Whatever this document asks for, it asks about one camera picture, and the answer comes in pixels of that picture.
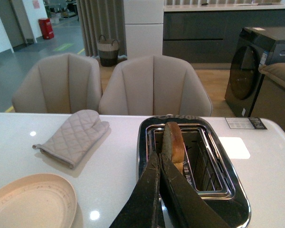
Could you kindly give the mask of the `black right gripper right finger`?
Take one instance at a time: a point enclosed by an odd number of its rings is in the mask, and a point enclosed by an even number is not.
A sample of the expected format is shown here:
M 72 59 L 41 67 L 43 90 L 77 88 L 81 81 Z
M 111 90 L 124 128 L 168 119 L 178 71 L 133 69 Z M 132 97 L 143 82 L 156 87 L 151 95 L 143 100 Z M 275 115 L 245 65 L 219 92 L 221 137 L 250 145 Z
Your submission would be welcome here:
M 160 154 L 160 194 L 176 228 L 228 228 L 224 221 L 190 186 L 172 161 Z

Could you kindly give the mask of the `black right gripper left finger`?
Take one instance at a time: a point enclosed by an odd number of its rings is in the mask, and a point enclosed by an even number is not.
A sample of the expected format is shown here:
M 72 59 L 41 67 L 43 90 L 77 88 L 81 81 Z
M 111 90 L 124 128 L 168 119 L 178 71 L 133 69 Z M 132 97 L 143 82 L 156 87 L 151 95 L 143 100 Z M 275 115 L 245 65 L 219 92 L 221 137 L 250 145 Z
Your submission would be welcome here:
M 114 219 L 112 228 L 156 228 L 160 190 L 160 161 L 156 153 L 149 156 L 140 179 L 128 201 Z

